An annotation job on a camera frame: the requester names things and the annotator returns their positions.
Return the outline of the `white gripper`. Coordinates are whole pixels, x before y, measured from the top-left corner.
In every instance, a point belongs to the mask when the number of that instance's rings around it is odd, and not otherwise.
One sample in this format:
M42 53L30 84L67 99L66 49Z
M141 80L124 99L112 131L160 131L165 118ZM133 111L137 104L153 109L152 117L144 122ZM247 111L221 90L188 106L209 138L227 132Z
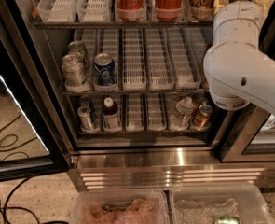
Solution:
M240 42L258 47L264 16L275 0L252 0L229 3L214 0L213 43Z

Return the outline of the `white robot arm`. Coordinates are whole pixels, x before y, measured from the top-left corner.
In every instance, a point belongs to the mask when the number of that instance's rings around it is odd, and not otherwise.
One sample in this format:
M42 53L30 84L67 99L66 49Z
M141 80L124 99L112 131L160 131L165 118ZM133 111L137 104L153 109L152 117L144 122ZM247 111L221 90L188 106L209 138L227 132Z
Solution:
M216 13L203 70L218 107L235 111L254 104L275 116L275 61L259 50L273 2L236 1Z

